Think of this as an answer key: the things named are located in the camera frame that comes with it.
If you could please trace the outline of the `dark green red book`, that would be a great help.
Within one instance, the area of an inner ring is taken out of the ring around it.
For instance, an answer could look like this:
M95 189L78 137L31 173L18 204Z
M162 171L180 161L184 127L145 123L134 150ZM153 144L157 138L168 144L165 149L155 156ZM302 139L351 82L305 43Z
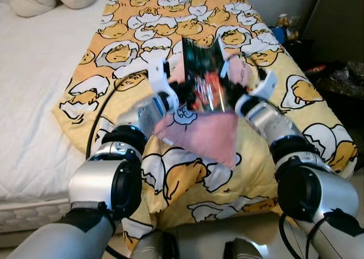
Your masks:
M222 79L226 60L220 42L213 38L204 46L192 38L182 38L185 80L197 82L197 100L193 109L199 113L223 113L228 110Z

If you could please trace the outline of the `pink sheep print cushion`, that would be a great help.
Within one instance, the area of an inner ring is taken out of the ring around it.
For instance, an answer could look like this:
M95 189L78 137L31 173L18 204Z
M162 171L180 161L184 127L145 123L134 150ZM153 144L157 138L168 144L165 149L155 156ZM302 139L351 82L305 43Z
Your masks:
M239 98L249 92L250 66L241 51L222 51L226 60L222 87L228 110L223 113L199 113L177 103L154 125L154 137L198 157L233 167L237 162L238 116L233 110ZM169 82L184 81L183 54L172 70Z

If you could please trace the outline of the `black plastic bag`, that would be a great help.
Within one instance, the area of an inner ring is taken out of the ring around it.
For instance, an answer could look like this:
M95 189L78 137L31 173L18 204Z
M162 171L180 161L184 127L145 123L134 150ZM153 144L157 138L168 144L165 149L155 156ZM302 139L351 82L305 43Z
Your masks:
M347 97L364 98L364 63L328 62L317 80L319 88Z

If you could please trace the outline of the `dark cabinet door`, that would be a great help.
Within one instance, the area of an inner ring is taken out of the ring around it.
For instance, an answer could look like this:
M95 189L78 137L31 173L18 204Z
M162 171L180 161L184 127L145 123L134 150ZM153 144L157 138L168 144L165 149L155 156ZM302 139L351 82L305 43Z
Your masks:
M363 0L315 0L302 38L314 60L364 61Z

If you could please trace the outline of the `white quilted mattress pad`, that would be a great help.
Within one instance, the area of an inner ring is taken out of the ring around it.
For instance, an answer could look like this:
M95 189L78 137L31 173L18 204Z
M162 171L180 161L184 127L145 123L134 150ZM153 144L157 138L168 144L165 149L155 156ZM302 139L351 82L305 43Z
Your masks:
M52 109L65 95L103 10L95 2L23 18L0 3L0 203L67 196L84 155L63 134Z

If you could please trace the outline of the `grey robot left leg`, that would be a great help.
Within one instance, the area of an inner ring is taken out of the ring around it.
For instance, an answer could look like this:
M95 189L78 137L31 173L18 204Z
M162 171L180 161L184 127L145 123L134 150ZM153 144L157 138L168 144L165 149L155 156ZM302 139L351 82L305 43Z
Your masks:
M153 231L143 236L130 259L179 259L179 242L167 231Z

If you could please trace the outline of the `grey robot leg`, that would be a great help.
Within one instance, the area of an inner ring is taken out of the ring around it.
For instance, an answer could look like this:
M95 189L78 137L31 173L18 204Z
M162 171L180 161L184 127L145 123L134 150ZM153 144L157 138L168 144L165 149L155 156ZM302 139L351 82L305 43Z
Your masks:
M265 246L237 237L225 243L222 259L265 259L266 256Z
M143 236L130 259L179 259L179 242L167 231L153 231Z

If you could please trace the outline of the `grey robot right leg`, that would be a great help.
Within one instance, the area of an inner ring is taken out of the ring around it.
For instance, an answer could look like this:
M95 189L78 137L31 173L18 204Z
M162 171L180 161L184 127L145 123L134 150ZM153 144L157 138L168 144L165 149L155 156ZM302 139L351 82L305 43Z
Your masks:
M237 237L225 243L222 259L265 259L266 256L265 246Z

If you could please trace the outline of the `grey-white mattress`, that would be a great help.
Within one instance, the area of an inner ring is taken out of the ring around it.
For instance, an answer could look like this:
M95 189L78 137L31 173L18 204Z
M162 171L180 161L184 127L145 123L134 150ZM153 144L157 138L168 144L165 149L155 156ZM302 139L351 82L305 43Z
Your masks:
M21 232L53 223L70 209L68 199L0 202L0 233Z

